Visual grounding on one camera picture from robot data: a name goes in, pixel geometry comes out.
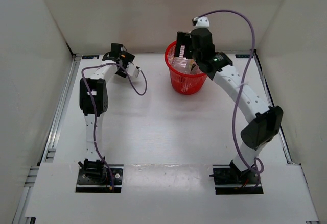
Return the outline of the tall clear fruit-label bottle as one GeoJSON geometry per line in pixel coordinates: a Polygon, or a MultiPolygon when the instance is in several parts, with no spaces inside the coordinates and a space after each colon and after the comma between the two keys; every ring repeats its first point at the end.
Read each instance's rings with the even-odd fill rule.
{"type": "Polygon", "coordinates": [[[172,67],[180,73],[191,75],[201,74],[201,70],[196,62],[193,59],[187,59],[183,56],[184,50],[185,46],[182,45],[180,48],[179,56],[174,57],[172,67]]]}

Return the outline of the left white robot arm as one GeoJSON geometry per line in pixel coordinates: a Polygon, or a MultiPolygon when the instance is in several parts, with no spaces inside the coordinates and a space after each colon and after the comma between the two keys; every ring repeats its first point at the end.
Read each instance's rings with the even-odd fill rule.
{"type": "Polygon", "coordinates": [[[113,43],[102,58],[103,64],[81,70],[79,106],[86,123],[86,156],[79,165],[85,176],[97,184],[113,178],[101,153],[102,122],[109,105],[107,82],[113,75],[128,79],[137,77],[139,68],[133,64],[134,58],[123,44],[113,43]]]}

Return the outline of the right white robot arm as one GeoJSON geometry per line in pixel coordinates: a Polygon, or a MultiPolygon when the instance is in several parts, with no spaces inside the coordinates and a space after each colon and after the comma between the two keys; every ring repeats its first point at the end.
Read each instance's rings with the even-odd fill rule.
{"type": "Polygon", "coordinates": [[[244,77],[235,68],[232,60],[223,52],[217,52],[213,44],[212,33],[207,28],[197,28],[191,32],[178,32],[175,57],[184,47],[183,56],[193,59],[200,70],[214,83],[220,86],[234,101],[232,115],[232,136],[236,136],[236,113],[240,110],[247,126],[240,132],[242,144],[235,143],[236,157],[230,162],[229,176],[235,183],[241,183],[248,172],[260,175],[264,166],[258,158],[264,146],[278,134],[283,110],[280,106],[271,106],[263,101],[244,82],[244,77]]]}

